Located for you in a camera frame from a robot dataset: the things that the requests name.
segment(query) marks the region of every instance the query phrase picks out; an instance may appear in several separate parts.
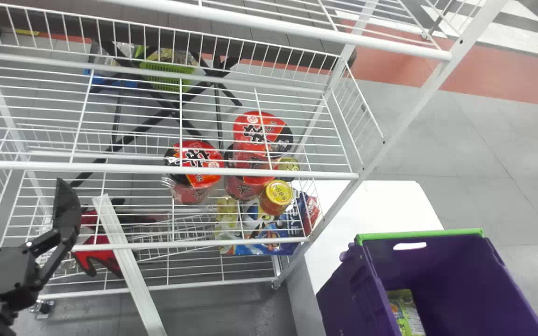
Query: instant noodle cup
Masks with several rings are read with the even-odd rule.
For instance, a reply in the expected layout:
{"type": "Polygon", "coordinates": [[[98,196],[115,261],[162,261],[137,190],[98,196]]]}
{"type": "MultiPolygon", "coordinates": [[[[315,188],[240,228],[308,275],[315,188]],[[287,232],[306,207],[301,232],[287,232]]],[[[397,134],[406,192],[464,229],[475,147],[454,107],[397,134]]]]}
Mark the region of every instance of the instant noodle cup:
{"type": "MultiPolygon", "coordinates": [[[[222,155],[210,143],[199,140],[186,140],[180,144],[174,143],[167,149],[165,164],[167,166],[180,166],[192,168],[223,168],[222,155]]],[[[209,195],[211,187],[220,179],[221,175],[201,174],[168,174],[167,179],[171,194],[181,204],[201,204],[209,195]]]]}
{"type": "MultiPolygon", "coordinates": [[[[227,168],[234,168],[232,162],[233,145],[230,145],[224,153],[224,160],[227,168]]],[[[265,189],[265,185],[275,179],[273,176],[226,176],[224,178],[224,187],[228,195],[241,202],[254,200],[265,189]]]]}
{"type": "Polygon", "coordinates": [[[248,111],[235,119],[233,132],[237,168],[269,169],[270,159],[277,166],[277,160],[292,149],[292,130],[271,113],[248,111]]]}

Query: red glove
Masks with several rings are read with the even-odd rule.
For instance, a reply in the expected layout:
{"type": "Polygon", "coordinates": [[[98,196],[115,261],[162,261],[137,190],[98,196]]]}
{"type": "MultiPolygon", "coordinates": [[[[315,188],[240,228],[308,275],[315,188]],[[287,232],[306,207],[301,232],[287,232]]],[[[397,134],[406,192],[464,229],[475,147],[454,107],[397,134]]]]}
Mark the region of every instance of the red glove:
{"type": "MultiPolygon", "coordinates": [[[[94,230],[96,230],[96,223],[97,212],[95,210],[83,213],[82,228],[88,228],[94,233],[94,230]]],[[[96,238],[97,245],[109,244],[109,239],[105,235],[98,235],[96,238]]],[[[94,243],[94,234],[83,242],[84,245],[92,245],[94,243]]],[[[124,277],[121,273],[120,265],[118,264],[118,261],[115,259],[115,255],[111,250],[72,252],[72,256],[76,260],[76,263],[88,276],[94,277],[97,275],[97,270],[94,265],[92,265],[92,260],[96,260],[99,264],[105,266],[111,273],[115,274],[115,276],[120,278],[124,277]]]]}

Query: purple plastic bin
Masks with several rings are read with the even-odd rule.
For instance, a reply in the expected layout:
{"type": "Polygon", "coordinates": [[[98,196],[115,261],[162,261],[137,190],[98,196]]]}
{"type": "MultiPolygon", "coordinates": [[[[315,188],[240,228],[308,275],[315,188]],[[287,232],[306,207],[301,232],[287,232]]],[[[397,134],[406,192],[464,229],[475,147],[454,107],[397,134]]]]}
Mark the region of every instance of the purple plastic bin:
{"type": "Polygon", "coordinates": [[[401,336],[386,291],[409,288],[427,336],[538,336],[538,317],[489,239],[453,231],[349,247],[317,293],[326,334],[401,336]]]}

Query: gray tile floor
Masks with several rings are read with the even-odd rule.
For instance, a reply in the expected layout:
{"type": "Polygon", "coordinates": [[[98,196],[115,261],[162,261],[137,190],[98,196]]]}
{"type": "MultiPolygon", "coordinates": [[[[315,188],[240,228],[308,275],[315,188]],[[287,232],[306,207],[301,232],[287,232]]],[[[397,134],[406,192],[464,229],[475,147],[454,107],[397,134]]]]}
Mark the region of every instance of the gray tile floor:
{"type": "MultiPolygon", "coordinates": [[[[381,114],[416,90],[362,87],[381,114]]],[[[445,228],[484,228],[538,314],[538,105],[440,91],[371,179],[415,180],[445,228]]]]}
{"type": "MultiPolygon", "coordinates": [[[[295,336],[288,290],[266,284],[152,292],[168,335],[295,336]]],[[[147,334],[129,294],[57,300],[46,321],[22,311],[18,336],[147,334]]]]}

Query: plastic packaging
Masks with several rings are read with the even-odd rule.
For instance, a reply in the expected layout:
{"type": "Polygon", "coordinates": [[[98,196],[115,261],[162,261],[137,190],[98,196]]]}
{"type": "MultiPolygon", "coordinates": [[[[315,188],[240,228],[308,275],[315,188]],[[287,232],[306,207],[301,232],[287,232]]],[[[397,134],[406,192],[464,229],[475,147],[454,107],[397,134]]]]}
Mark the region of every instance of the plastic packaging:
{"type": "MultiPolygon", "coordinates": [[[[260,209],[258,200],[242,204],[241,213],[244,238],[250,239],[251,242],[256,238],[286,238],[304,235],[301,221],[295,219],[291,213],[282,213],[278,217],[269,215],[260,209]]],[[[222,227],[225,227],[223,223],[215,226],[216,238],[241,238],[236,232],[220,234],[219,228],[222,227]]],[[[292,255],[297,245],[298,243],[230,245],[223,246],[220,251],[231,255],[292,255]]]]}
{"type": "MultiPolygon", "coordinates": [[[[221,154],[210,143],[198,140],[175,143],[167,149],[165,164],[167,166],[222,168],[221,154]]],[[[162,183],[171,189],[171,195],[181,204],[201,204],[209,195],[211,187],[221,179],[220,175],[200,174],[165,174],[162,183]]]]}
{"type": "Polygon", "coordinates": [[[296,189],[294,189],[294,195],[296,197],[296,205],[300,215],[300,217],[297,217],[297,214],[293,214],[294,219],[302,222],[304,233],[308,236],[321,213],[319,202],[315,196],[310,196],[307,193],[296,189]]]}
{"type": "Polygon", "coordinates": [[[425,328],[420,321],[410,289],[389,291],[387,300],[402,336],[425,336],[425,328]]]}
{"type": "MultiPolygon", "coordinates": [[[[238,223],[239,207],[238,202],[231,197],[222,197],[217,199],[217,215],[215,219],[215,235],[216,239],[238,239],[236,235],[239,230],[238,223]]],[[[220,246],[221,253],[227,253],[231,246],[220,246]]]]}

